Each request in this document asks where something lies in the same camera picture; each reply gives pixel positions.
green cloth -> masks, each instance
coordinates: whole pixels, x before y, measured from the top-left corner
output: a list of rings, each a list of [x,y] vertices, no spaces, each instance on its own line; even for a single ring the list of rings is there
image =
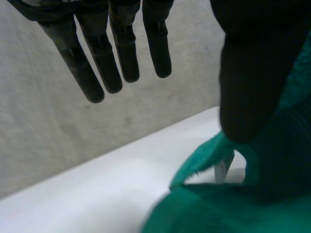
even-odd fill
[[[185,181],[239,151],[241,184]],[[185,161],[142,233],[311,232],[311,33],[270,123],[248,144],[219,132]]]

concrete wall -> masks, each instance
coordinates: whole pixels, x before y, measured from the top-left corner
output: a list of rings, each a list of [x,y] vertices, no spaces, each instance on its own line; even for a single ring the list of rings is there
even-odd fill
[[[0,22],[0,197],[218,105],[224,34],[208,0],[175,1],[167,21],[173,73],[164,80],[153,69],[139,12],[140,80],[96,105],[37,23],[7,1]]]

white table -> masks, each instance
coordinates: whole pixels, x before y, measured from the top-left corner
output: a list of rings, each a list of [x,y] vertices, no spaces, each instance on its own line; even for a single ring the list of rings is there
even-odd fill
[[[219,130],[212,108],[3,199],[0,233],[138,233],[179,166]],[[231,167],[244,166],[238,156]]]

green towel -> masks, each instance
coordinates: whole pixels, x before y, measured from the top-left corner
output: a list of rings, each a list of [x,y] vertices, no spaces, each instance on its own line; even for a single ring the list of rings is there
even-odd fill
[[[243,183],[191,184],[239,151]],[[219,132],[185,161],[142,233],[311,232],[311,33],[269,124],[248,144]]]

black robotic finger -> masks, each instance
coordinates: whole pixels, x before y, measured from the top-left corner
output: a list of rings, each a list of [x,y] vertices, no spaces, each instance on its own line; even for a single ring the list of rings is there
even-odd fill
[[[139,7],[140,1],[115,0],[109,2],[110,25],[123,77],[128,83],[139,79],[136,37],[132,26]]]
[[[84,38],[90,48],[96,67],[109,93],[122,90],[121,77],[115,62],[112,46],[106,34],[108,22],[108,1],[99,12],[79,12],[76,17]]]
[[[56,22],[39,24],[56,45],[86,98],[92,103],[103,101],[104,91],[78,41],[73,15]]]
[[[173,0],[144,0],[142,3],[150,54],[155,72],[160,78],[166,78],[172,72],[165,20],[169,16],[173,2]]]

